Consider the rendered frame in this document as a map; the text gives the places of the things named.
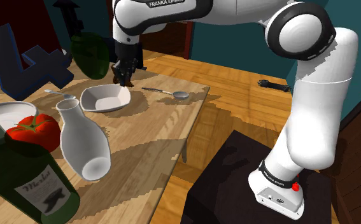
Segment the red tomato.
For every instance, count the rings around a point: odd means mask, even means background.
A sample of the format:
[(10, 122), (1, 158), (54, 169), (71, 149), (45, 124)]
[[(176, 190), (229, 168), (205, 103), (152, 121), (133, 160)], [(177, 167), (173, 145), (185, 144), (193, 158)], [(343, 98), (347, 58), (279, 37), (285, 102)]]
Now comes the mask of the red tomato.
[(60, 145), (59, 124), (46, 114), (23, 118), (6, 133), (14, 140), (38, 144), (48, 152), (56, 150)]

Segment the dark red wooden door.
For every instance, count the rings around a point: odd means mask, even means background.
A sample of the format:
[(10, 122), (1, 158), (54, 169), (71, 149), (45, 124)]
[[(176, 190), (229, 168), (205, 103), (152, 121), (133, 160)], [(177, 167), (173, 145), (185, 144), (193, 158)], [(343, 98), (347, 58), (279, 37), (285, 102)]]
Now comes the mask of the dark red wooden door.
[(144, 50), (190, 58), (193, 22), (169, 23), (158, 32), (142, 34), (140, 40)]

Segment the small silver spoon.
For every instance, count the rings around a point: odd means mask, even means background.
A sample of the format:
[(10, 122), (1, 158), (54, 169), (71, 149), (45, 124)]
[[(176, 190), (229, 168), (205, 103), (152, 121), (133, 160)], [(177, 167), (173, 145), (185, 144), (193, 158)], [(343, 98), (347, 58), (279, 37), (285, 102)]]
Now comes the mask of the small silver spoon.
[(76, 98), (74, 95), (64, 94), (64, 93), (56, 92), (56, 91), (49, 90), (49, 89), (46, 89), (45, 92), (48, 92), (48, 93), (50, 93), (50, 94), (61, 95), (61, 96), (63, 96), (63, 98), (65, 98), (65, 99), (75, 99), (75, 98)]

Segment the plain green bottle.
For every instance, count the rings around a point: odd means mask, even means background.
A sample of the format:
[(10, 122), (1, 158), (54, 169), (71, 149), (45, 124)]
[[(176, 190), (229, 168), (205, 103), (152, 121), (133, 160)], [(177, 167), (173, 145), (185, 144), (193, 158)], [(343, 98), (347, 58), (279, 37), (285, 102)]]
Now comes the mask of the plain green bottle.
[(75, 11), (79, 6), (72, 0), (57, 0), (53, 6), (62, 12), (71, 40), (70, 52), (76, 65), (88, 78), (103, 79), (108, 72), (110, 55), (102, 37), (93, 32), (83, 32), (83, 22)]

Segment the dark blue number figure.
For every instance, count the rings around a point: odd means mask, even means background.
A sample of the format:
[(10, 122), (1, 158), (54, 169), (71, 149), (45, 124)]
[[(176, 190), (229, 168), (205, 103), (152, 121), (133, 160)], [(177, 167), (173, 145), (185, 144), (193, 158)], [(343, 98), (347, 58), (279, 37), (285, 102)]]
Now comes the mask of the dark blue number figure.
[(68, 63), (62, 51), (38, 45), (19, 54), (10, 24), (0, 26), (0, 87), (12, 99), (23, 101), (48, 82), (64, 88), (74, 78)]

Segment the black cylindrical object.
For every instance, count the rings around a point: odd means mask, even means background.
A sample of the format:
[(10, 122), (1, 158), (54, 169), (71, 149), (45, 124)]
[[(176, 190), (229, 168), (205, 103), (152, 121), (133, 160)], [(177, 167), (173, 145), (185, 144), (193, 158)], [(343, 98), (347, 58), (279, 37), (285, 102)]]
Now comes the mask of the black cylindrical object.
[(281, 85), (278, 83), (270, 82), (269, 80), (259, 80), (257, 82), (258, 86), (265, 87), (265, 88), (272, 88), (284, 92), (289, 92), (291, 90), (291, 87), (288, 85)]

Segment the dark robot stand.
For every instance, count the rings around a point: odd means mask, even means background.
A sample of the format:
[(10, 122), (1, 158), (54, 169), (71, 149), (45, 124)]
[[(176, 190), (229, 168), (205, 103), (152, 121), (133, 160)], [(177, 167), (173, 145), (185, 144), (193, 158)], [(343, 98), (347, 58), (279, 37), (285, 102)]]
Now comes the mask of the dark robot stand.
[(258, 203), (248, 175), (269, 147), (233, 131), (188, 191), (180, 224), (332, 224), (330, 179), (303, 170), (305, 209), (292, 220)]

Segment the white vase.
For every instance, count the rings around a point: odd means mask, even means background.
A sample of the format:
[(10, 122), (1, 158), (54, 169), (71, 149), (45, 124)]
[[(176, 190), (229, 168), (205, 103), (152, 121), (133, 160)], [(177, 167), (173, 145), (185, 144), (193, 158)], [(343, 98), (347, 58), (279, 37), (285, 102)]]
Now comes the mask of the white vase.
[(60, 148), (69, 166), (87, 181), (96, 181), (111, 168), (108, 139), (100, 126), (85, 116), (78, 99), (56, 104), (63, 126)]

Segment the large silver spoon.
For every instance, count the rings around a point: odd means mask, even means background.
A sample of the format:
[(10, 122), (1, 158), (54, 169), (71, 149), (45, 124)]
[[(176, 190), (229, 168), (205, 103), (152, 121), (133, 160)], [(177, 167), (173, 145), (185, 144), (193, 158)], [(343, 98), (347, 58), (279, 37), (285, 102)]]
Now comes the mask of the large silver spoon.
[(183, 92), (183, 91), (176, 91), (176, 92), (168, 92), (165, 90), (160, 90), (157, 88), (149, 88), (149, 87), (142, 87), (143, 90), (151, 90), (151, 91), (156, 91), (156, 92), (162, 92), (164, 94), (169, 94), (171, 96), (173, 96), (175, 99), (179, 99), (179, 100), (185, 100), (189, 97), (189, 93), (187, 92)]

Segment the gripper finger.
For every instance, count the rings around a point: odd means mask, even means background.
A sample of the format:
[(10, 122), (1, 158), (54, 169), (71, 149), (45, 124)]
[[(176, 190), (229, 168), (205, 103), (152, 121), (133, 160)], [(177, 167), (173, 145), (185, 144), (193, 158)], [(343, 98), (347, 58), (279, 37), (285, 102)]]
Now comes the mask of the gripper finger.
[(113, 71), (113, 83), (114, 84), (121, 84), (121, 79), (120, 79), (121, 72), (118, 68), (119, 65), (120, 65), (120, 62), (116, 62), (111, 65), (111, 70)]
[(134, 68), (132, 66), (125, 66), (122, 69), (122, 77), (123, 77), (122, 86), (123, 87), (133, 87), (134, 86), (131, 82), (133, 73), (134, 73)]

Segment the wooden table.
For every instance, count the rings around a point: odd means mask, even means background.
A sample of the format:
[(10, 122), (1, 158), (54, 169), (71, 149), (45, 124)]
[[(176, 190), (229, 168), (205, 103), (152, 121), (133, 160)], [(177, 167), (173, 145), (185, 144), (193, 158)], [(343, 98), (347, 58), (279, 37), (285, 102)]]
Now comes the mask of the wooden table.
[[(53, 157), (70, 180), (81, 201), (69, 224), (149, 224), (164, 188), (207, 96), (206, 85), (174, 77), (168, 67), (153, 63), (163, 53), (144, 51), (146, 70), (132, 77), (130, 103), (117, 111), (87, 113), (106, 134), (111, 149), (111, 169), (98, 181), (85, 181), (64, 160)], [(185, 100), (168, 92), (189, 93)]]

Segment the white round plate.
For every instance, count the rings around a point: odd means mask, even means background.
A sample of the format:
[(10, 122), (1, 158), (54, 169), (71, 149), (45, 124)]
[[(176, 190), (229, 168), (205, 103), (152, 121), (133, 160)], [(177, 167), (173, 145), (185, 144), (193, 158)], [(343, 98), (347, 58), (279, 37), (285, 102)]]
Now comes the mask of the white round plate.
[(35, 105), (28, 102), (13, 101), (0, 103), (0, 136), (15, 127), (19, 121), (38, 114)]

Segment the white square bowl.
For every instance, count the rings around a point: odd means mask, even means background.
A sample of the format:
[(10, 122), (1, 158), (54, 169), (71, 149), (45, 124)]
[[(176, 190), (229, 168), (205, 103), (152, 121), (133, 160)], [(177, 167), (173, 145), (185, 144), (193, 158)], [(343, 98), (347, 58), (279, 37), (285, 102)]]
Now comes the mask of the white square bowl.
[(116, 84), (86, 88), (80, 96), (80, 106), (89, 112), (110, 112), (128, 105), (131, 93), (127, 87)]

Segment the green wine bottle with label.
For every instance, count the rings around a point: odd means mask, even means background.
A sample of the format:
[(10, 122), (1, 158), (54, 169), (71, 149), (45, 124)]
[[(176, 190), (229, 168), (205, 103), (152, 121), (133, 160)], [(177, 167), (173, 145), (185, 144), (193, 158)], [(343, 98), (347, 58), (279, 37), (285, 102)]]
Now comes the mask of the green wine bottle with label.
[(0, 197), (38, 224), (66, 224), (80, 196), (42, 146), (12, 139), (0, 126)]

